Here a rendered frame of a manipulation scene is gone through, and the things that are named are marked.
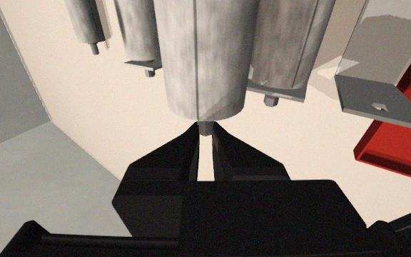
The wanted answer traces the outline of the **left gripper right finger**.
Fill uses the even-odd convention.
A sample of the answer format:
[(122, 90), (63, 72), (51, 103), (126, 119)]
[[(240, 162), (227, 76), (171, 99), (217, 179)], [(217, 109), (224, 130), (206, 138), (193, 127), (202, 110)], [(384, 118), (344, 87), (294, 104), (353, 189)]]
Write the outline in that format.
[(281, 162), (229, 134), (216, 121), (212, 150), (215, 181), (223, 181), (223, 173), (224, 181), (291, 180)]

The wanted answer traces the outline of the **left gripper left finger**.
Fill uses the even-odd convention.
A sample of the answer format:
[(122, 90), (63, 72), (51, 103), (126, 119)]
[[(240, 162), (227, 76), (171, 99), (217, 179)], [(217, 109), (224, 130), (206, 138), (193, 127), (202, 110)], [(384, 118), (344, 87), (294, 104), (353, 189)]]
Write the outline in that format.
[(199, 125), (195, 122), (180, 136), (130, 163), (121, 181), (127, 178), (177, 178), (180, 181), (197, 181), (199, 150)]

